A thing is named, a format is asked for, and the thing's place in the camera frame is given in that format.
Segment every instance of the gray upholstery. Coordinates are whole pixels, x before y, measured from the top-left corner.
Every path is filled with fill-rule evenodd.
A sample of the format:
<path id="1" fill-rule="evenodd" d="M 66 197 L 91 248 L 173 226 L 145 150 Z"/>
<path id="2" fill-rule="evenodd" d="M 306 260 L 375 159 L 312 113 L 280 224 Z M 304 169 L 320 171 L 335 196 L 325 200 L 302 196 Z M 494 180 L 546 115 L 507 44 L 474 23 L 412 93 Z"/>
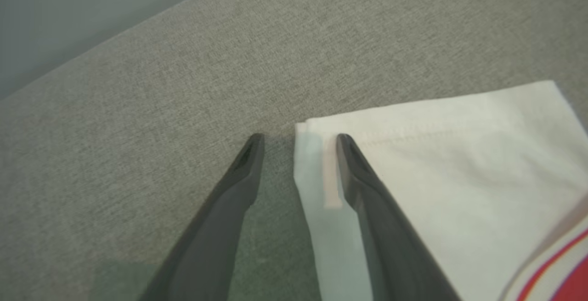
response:
<path id="1" fill-rule="evenodd" d="M 231 300 L 317 300 L 295 122 L 543 79 L 586 125 L 588 0 L 186 0 L 0 103 L 0 299 L 132 300 L 263 132 Z"/>

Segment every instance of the white cloth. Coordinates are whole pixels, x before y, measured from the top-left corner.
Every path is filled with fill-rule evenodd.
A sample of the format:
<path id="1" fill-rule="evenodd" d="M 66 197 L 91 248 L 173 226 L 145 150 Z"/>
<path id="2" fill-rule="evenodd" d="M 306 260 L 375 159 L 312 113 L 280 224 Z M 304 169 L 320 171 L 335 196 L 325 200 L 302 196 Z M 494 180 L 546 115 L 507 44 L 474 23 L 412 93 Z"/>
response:
<path id="1" fill-rule="evenodd" d="M 337 177 L 339 133 L 355 139 L 464 301 L 504 299 L 586 215 L 588 138 L 552 81 L 308 119 L 296 125 L 294 179 L 323 301 L 372 299 Z"/>
<path id="2" fill-rule="evenodd" d="M 585 216 L 521 269 L 504 301 L 586 301 L 587 283 L 588 216 Z"/>

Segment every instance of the white towel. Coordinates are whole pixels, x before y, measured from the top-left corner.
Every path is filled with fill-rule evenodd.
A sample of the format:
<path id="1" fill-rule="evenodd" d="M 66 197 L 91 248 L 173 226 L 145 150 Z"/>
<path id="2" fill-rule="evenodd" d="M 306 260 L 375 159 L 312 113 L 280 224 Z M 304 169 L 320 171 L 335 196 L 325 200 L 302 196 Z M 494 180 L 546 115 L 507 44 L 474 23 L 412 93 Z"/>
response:
<path id="1" fill-rule="evenodd" d="M 464 301 L 527 300 L 529 268 L 582 231 L 588 138 L 552 81 L 308 119 L 296 125 L 294 179 L 323 301 L 372 299 L 337 177 L 339 133 L 355 139 Z"/>

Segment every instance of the red stripe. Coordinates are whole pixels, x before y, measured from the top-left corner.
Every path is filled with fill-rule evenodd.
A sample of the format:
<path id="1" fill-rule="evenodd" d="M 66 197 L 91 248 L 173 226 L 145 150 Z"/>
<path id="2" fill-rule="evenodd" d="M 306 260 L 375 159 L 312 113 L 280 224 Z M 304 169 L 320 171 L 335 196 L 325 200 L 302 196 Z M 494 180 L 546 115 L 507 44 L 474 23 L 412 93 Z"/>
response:
<path id="1" fill-rule="evenodd" d="M 537 270 L 537 272 L 535 272 L 535 274 L 533 275 L 533 277 L 531 277 L 531 279 L 529 280 L 529 282 L 527 282 L 527 284 L 525 285 L 525 287 L 521 291 L 519 297 L 517 298 L 517 301 L 524 301 L 525 299 L 527 299 L 527 297 L 529 296 L 529 293 L 531 293 L 531 290 L 533 289 L 533 287 L 535 286 L 535 284 L 537 284 L 537 281 L 541 278 L 541 276 L 544 274 L 544 272 L 546 272 L 546 270 L 553 263 L 555 263 L 555 261 L 557 261 L 560 257 L 562 257 L 568 250 L 570 250 L 573 246 L 575 246 L 577 243 L 579 243 L 582 239 L 586 238 L 586 236 L 588 236 L 588 229 L 585 230 L 584 232 L 582 232 L 582 234 L 580 234 L 579 236 L 577 236 L 570 243 L 568 243 L 567 245 L 565 245 L 565 247 L 563 247 L 562 249 L 560 249 L 555 255 L 553 255 L 553 257 L 551 259 L 549 259 L 549 261 L 545 262 Z"/>
<path id="2" fill-rule="evenodd" d="M 574 271 L 553 297 L 552 301 L 586 301 L 588 300 L 588 256 L 576 266 Z"/>

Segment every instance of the gray wall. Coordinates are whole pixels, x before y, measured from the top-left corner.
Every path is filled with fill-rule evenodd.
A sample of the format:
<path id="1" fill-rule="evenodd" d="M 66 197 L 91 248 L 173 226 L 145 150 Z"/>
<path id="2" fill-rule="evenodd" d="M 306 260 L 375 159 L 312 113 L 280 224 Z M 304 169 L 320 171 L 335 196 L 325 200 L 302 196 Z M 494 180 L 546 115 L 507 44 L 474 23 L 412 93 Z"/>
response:
<path id="1" fill-rule="evenodd" d="M 0 98 L 182 0 L 0 0 Z"/>

